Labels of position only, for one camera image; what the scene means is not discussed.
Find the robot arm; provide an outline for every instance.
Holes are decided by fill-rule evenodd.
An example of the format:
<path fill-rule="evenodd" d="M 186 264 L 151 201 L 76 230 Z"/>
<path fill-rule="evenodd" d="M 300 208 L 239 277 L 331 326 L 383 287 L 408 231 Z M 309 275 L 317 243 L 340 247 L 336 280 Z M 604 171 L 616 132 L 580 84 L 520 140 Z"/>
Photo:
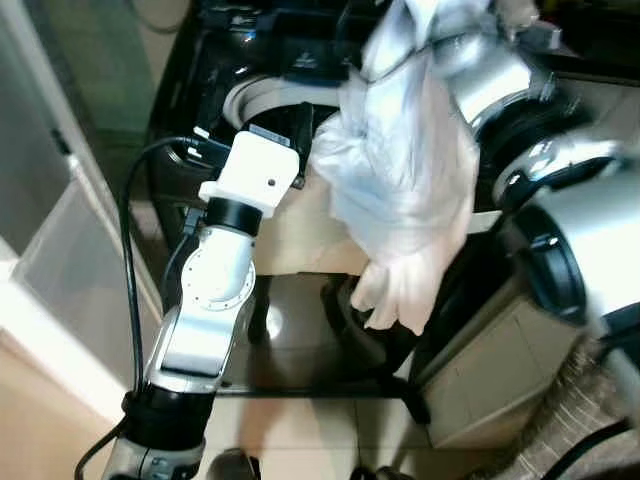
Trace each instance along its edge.
<path fill-rule="evenodd" d="M 182 300 L 165 316 L 142 392 L 123 401 L 123 428 L 103 480 L 197 473 L 235 325 L 255 283 L 254 238 L 297 173 L 294 150 L 240 132 L 219 179 L 202 185 L 205 226 L 182 269 Z"/>

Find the tile floor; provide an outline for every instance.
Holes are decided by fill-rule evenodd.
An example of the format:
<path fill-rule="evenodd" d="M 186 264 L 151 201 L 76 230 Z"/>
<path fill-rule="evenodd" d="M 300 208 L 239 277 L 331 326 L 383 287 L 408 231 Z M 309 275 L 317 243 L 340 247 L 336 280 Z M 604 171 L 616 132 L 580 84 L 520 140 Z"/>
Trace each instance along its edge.
<path fill-rule="evenodd" d="M 260 459 L 264 480 L 347 480 L 357 465 L 394 465 L 416 480 L 456 480 L 495 451 L 434 450 L 399 400 L 218 398 L 196 477 L 240 446 Z"/>

